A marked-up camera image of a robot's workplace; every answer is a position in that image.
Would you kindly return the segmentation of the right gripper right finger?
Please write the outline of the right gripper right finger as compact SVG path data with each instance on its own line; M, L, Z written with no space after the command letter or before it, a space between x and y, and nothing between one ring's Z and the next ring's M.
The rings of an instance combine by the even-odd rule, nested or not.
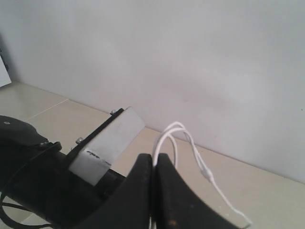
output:
M236 229L185 183L167 154L153 169L153 220L158 229Z

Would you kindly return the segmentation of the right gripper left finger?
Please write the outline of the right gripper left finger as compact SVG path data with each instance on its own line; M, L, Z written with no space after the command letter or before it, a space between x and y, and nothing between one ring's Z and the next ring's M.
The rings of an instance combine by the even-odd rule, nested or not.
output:
M151 210L150 154L139 154L127 177L107 171L97 187L68 169L57 180L57 229L148 229Z

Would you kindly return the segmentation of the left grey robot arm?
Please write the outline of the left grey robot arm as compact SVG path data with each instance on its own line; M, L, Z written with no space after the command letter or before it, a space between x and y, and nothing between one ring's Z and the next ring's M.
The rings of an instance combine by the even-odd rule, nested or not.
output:
M97 210L124 181L108 170L96 186L62 165L60 142L50 142L30 124L0 118L0 197L11 198L53 227L75 226Z

